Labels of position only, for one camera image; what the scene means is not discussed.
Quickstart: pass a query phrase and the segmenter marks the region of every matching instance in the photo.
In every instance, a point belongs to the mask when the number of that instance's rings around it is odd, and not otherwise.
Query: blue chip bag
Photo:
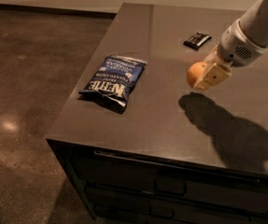
[[[130,92],[146,64],[145,61],[131,57],[108,56],[86,87],[78,93],[100,94],[102,99],[125,109]]]

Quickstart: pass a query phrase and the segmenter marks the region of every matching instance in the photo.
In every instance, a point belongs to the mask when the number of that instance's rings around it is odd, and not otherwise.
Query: dark gray tabletop
[[[202,94],[186,81],[241,14],[125,4],[47,138],[268,175],[268,54]],[[198,31],[213,38],[199,51],[184,47]],[[78,95],[110,54],[148,61],[123,114]]]

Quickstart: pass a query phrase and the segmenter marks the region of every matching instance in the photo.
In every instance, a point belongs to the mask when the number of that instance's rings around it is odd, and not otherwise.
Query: table
[[[122,6],[47,135],[93,218],[268,223],[268,53],[204,93],[186,81],[242,14]],[[123,114],[78,95],[111,54],[148,61]]]

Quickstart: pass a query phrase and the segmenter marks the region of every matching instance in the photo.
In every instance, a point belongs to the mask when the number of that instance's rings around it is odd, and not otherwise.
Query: concrete floor
[[[111,19],[0,9],[0,224],[93,221],[45,136]]]

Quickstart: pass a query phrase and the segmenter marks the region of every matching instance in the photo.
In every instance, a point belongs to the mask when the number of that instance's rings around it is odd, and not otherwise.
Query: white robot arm
[[[257,1],[222,35],[203,62],[188,72],[189,84],[198,91],[218,85],[231,75],[232,66],[245,66],[268,51],[268,0]]]

